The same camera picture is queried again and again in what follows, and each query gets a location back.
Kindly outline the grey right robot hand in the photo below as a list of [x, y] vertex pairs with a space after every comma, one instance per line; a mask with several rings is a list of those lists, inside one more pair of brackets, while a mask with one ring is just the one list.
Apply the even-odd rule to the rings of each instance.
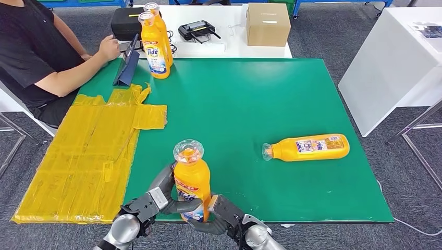
[[213, 221], [209, 222], [199, 222], [195, 219], [188, 219], [187, 223], [196, 231], [213, 235], [222, 235], [227, 233], [228, 236], [233, 237], [237, 232], [236, 228], [220, 217], [216, 217]]

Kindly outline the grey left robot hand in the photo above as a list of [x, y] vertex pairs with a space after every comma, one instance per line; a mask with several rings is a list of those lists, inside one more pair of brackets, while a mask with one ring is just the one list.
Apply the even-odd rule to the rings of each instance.
[[199, 198], [183, 202], [172, 198], [171, 192], [175, 185], [174, 168], [176, 164], [175, 161], [164, 167], [148, 188], [148, 192], [154, 199], [159, 211], [165, 215], [194, 211], [202, 204]]

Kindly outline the person's right hand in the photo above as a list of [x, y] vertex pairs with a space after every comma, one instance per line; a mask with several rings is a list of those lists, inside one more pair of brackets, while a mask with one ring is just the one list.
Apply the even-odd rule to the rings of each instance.
[[118, 58], [121, 54], [118, 40], [113, 35], [105, 37], [101, 41], [99, 51], [96, 54], [106, 63]]

